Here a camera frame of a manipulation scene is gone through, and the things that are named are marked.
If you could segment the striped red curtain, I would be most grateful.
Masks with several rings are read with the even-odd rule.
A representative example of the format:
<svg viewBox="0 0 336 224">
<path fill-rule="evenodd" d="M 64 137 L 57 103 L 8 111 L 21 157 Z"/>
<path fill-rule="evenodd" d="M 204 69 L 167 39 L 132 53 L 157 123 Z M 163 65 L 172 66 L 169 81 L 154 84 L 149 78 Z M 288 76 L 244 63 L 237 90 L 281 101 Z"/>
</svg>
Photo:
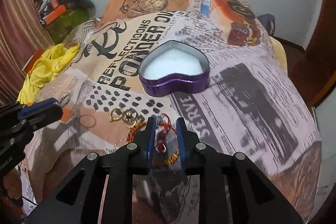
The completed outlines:
<svg viewBox="0 0 336 224">
<path fill-rule="evenodd" d="M 53 45 L 42 27 L 38 10 L 43 0 L 1 0 L 1 104 L 16 101 L 28 59 Z"/>
</svg>

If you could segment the yellow cloth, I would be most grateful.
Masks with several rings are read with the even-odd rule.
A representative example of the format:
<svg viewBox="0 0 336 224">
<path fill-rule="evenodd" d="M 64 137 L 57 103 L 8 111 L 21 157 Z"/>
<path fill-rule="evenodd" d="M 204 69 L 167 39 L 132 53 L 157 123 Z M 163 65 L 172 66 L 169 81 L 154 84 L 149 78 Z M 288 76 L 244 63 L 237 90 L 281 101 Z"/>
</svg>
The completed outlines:
<svg viewBox="0 0 336 224">
<path fill-rule="evenodd" d="M 46 50 L 27 73 L 17 101 L 20 104 L 32 104 L 44 86 L 56 79 L 79 51 L 78 43 L 69 49 L 64 44 L 58 44 Z"/>
</svg>

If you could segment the gold ring cluster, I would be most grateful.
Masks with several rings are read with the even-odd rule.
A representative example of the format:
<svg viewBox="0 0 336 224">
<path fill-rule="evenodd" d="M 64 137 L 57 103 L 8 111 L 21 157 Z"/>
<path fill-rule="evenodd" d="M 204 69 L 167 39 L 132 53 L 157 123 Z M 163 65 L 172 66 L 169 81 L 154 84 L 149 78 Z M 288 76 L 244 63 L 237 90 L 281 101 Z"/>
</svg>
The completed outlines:
<svg viewBox="0 0 336 224">
<path fill-rule="evenodd" d="M 133 126 L 137 123 L 139 114 L 133 108 L 122 110 L 122 108 L 118 107 L 109 112 L 108 119 L 110 122 L 122 121 L 123 124 Z"/>
</svg>

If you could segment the pile of clutter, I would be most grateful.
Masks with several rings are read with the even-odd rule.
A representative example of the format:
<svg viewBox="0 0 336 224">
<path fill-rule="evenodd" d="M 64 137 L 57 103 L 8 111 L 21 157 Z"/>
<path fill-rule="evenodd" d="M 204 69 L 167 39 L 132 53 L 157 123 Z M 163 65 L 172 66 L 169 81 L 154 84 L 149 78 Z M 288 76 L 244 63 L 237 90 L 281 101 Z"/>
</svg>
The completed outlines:
<svg viewBox="0 0 336 224">
<path fill-rule="evenodd" d="M 48 23 L 45 22 L 45 18 L 54 11 L 52 1 L 54 0 L 45 0 L 41 7 L 38 10 L 38 18 L 44 29 L 47 29 Z M 80 20 L 80 23 L 74 23 L 67 27 L 67 30 L 73 30 L 83 22 L 92 18 L 96 14 L 96 7 L 91 0 L 56 0 L 58 7 L 65 6 L 66 10 L 82 10 L 86 13 L 83 19 Z"/>
</svg>

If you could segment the brown wooden wardrobe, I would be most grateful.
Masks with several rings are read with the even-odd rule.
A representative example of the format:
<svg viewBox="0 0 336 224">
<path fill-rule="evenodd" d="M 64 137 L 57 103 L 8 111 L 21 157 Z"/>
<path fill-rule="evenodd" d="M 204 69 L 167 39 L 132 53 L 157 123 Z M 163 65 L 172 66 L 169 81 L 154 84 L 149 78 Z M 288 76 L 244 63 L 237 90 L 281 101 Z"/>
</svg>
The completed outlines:
<svg viewBox="0 0 336 224">
<path fill-rule="evenodd" d="M 309 61 L 312 94 L 307 105 L 324 100 L 335 87 L 335 0 L 322 0 L 321 10 L 305 52 Z"/>
</svg>

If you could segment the dark blue bag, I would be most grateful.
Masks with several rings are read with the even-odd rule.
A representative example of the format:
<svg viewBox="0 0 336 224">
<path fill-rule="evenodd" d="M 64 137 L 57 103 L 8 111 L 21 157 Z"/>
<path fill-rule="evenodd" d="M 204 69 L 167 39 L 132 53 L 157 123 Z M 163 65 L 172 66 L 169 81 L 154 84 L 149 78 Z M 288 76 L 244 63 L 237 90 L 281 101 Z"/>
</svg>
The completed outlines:
<svg viewBox="0 0 336 224">
<path fill-rule="evenodd" d="M 272 14 L 263 14 L 257 17 L 260 23 L 268 32 L 269 36 L 274 36 L 275 31 L 275 17 Z"/>
</svg>

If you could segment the newspaper print bed blanket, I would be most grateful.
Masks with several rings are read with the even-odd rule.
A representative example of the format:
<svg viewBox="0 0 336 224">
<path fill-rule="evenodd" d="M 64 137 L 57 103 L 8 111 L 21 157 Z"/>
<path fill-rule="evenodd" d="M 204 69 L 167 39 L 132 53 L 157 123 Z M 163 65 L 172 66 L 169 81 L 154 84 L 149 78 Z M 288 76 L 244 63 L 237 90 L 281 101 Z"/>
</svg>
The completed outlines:
<svg viewBox="0 0 336 224">
<path fill-rule="evenodd" d="M 217 151 L 244 152 L 307 222 L 321 165 L 321 137 L 286 72 L 280 48 L 239 0 L 110 0 L 79 32 L 80 50 L 37 100 L 60 100 L 64 118 L 38 130 L 21 164 L 42 202 L 88 153 L 116 152 L 130 127 L 110 121 L 132 108 L 187 128 Z M 200 50 L 210 85 L 200 93 L 147 94 L 141 63 L 169 40 Z"/>
</svg>

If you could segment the orange box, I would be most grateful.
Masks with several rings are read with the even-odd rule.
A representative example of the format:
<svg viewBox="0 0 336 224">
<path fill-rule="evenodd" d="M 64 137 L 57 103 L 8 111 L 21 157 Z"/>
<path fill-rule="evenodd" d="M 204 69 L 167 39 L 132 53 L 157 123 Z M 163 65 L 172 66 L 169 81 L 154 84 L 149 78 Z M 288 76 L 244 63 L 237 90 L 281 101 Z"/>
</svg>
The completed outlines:
<svg viewBox="0 0 336 224">
<path fill-rule="evenodd" d="M 43 18 L 43 22 L 45 24 L 49 25 L 51 24 L 54 20 L 56 20 L 58 17 L 60 17 L 62 14 L 66 12 L 66 6 L 60 5 L 57 9 L 49 13 L 47 16 Z"/>
</svg>

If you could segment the green patterned cloth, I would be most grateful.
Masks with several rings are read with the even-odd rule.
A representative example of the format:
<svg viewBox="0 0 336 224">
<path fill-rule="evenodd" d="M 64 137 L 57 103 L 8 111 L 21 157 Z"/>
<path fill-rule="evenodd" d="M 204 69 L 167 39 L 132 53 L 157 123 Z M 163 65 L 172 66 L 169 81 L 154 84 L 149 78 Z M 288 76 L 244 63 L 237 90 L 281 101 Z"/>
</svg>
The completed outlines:
<svg viewBox="0 0 336 224">
<path fill-rule="evenodd" d="M 74 28 L 88 19 L 88 12 L 80 9 L 68 9 L 46 26 L 46 30 L 49 32 L 54 44 L 60 44 Z"/>
</svg>

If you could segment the purple heart tin box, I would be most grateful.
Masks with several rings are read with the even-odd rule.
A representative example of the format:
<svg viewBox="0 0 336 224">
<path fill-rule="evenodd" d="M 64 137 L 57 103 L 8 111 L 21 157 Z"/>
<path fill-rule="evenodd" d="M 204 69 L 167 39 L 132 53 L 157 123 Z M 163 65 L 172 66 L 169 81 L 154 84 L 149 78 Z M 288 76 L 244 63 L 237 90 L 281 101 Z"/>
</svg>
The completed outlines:
<svg viewBox="0 0 336 224">
<path fill-rule="evenodd" d="M 145 93 L 152 97 L 174 92 L 200 93 L 210 84 L 210 62 L 195 47 L 169 40 L 144 58 L 139 80 Z"/>
</svg>

